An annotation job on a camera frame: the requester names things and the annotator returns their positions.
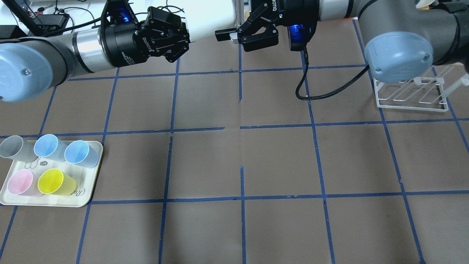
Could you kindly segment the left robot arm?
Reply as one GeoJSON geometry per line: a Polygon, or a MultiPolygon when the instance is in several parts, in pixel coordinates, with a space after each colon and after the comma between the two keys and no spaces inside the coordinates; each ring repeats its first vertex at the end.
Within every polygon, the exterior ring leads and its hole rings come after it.
{"type": "Polygon", "coordinates": [[[127,0],[108,0],[97,28],[1,43],[1,100],[30,100],[72,77],[138,65],[150,57],[175,62],[190,42],[179,15],[148,7],[146,20],[139,21],[127,0]]]}

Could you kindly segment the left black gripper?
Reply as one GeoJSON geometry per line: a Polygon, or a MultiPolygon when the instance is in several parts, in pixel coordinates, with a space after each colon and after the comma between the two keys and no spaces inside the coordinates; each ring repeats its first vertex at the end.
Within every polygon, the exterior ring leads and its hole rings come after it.
{"type": "Polygon", "coordinates": [[[124,67],[163,56],[175,62],[189,50],[189,33],[183,18],[169,7],[148,7],[137,23],[101,26],[99,35],[110,65],[124,67]]]}

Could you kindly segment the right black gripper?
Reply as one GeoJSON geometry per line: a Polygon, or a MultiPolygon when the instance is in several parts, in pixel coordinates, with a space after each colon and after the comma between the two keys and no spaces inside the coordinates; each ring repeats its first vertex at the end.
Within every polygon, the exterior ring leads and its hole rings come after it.
{"type": "Polygon", "coordinates": [[[273,47],[279,43],[278,27],[318,23],[318,0],[255,0],[246,21],[236,29],[215,31],[218,42],[240,42],[245,52],[273,47]]]}

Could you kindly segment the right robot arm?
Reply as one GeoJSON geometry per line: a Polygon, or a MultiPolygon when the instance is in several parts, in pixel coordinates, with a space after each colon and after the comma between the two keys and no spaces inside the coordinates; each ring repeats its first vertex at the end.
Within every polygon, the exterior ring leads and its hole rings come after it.
{"type": "Polygon", "coordinates": [[[278,43],[287,27],[297,50],[315,34],[319,21],[356,17],[372,76],[384,83],[411,80],[432,66],[462,63],[468,70],[468,1],[437,0],[419,10],[417,0],[251,0],[251,12],[236,28],[215,32],[246,52],[278,43]]]}

